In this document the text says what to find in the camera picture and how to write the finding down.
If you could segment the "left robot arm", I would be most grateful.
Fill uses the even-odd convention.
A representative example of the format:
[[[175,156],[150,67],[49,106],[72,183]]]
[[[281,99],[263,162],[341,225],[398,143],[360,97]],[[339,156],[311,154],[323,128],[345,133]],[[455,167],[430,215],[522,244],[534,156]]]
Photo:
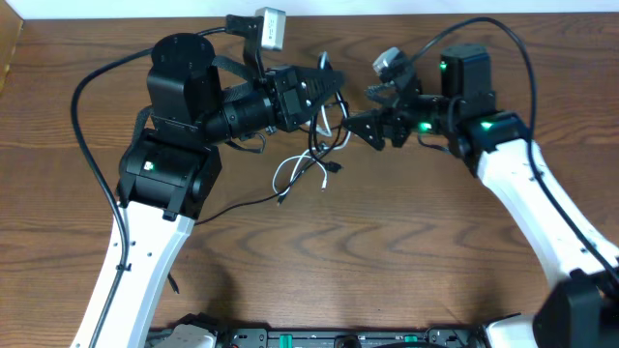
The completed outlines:
[[[265,128],[293,132],[343,83],[330,67],[249,67],[215,52],[206,33],[148,50],[151,103],[105,188],[113,228],[76,347],[145,344],[170,270],[221,173],[222,143]]]

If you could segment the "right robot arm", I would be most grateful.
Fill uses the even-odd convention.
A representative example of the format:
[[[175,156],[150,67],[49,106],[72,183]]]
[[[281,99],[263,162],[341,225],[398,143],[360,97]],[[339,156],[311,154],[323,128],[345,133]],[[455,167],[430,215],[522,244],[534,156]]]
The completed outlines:
[[[441,91],[426,95],[414,66],[397,48],[374,62],[390,98],[348,119],[371,147],[401,147],[411,134],[446,138],[508,210],[533,248],[550,293],[538,312],[484,323],[464,347],[614,347],[618,343],[618,249],[556,181],[513,111],[496,105],[486,49],[466,43],[440,57]]]

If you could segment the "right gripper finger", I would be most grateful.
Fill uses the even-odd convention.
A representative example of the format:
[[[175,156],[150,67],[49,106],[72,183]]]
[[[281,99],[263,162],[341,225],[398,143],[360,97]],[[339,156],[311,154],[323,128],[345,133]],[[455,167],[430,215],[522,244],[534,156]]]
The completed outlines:
[[[395,104],[399,100],[398,90],[393,81],[370,85],[365,95],[370,101],[378,104]]]
[[[385,135],[381,122],[381,112],[372,109],[351,116],[343,121],[343,126],[350,132],[362,138],[369,146],[377,151],[385,147]]]

